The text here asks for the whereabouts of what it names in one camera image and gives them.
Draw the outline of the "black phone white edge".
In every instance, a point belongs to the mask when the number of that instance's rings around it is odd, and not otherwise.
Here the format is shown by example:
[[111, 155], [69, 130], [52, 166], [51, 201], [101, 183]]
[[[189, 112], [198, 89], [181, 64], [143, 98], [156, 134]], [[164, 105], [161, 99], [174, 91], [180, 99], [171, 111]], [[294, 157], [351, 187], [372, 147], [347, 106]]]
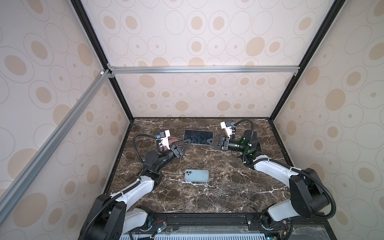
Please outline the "black phone white edge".
[[185, 130], [184, 140], [190, 139], [192, 145], [209, 146], [209, 139], [214, 138], [214, 133], [201, 130]]

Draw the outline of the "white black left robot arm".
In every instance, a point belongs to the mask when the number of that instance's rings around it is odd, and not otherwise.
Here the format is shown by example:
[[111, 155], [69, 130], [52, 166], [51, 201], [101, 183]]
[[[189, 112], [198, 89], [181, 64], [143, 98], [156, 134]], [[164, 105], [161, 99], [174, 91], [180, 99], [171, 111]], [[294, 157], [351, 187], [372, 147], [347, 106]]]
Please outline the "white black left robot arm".
[[144, 231], [154, 229], [156, 223], [153, 211], [132, 206], [146, 194], [152, 192], [163, 178], [162, 168], [185, 155], [191, 139], [172, 143], [166, 150], [157, 150], [145, 154], [143, 167], [136, 180], [128, 187], [113, 194], [102, 194], [94, 204], [82, 226], [80, 240], [118, 240], [122, 234], [136, 228]]

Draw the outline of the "light blue phone case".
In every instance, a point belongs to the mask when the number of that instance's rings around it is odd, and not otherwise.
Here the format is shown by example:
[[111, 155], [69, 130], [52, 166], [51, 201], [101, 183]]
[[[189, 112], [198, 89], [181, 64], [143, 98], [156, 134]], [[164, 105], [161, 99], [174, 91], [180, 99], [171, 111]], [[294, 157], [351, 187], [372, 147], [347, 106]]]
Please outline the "light blue phone case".
[[185, 171], [186, 182], [207, 183], [209, 180], [210, 180], [210, 174], [209, 174], [209, 171], [207, 170], [187, 169]]

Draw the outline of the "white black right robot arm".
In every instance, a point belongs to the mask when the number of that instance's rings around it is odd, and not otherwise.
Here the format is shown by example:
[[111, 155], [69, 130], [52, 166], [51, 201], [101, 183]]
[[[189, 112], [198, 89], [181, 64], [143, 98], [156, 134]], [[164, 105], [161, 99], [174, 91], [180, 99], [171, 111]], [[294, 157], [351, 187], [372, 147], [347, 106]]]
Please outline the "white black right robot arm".
[[290, 199], [263, 211], [261, 220], [264, 224], [300, 217], [330, 219], [336, 214], [336, 201], [318, 173], [311, 168], [291, 167], [264, 155], [256, 132], [247, 130], [238, 140], [216, 137], [207, 142], [218, 150], [240, 153], [246, 167], [267, 174], [289, 188]]

